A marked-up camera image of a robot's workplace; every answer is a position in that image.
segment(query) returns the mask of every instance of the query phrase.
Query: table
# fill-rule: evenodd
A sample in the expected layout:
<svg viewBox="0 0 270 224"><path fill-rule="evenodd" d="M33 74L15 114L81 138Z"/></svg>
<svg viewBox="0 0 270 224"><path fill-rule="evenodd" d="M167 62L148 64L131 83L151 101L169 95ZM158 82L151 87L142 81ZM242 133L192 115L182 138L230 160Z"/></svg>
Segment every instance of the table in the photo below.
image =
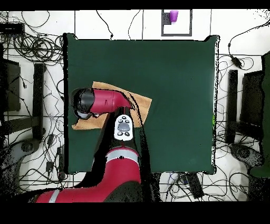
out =
<svg viewBox="0 0 270 224"><path fill-rule="evenodd" d="M206 41L109 41L64 34L64 92L100 81L151 98L144 129L152 172L213 174L217 46L217 36ZM67 103L65 166L69 173L90 171L100 130L73 130L76 117ZM140 151L138 129L135 138Z"/></svg>

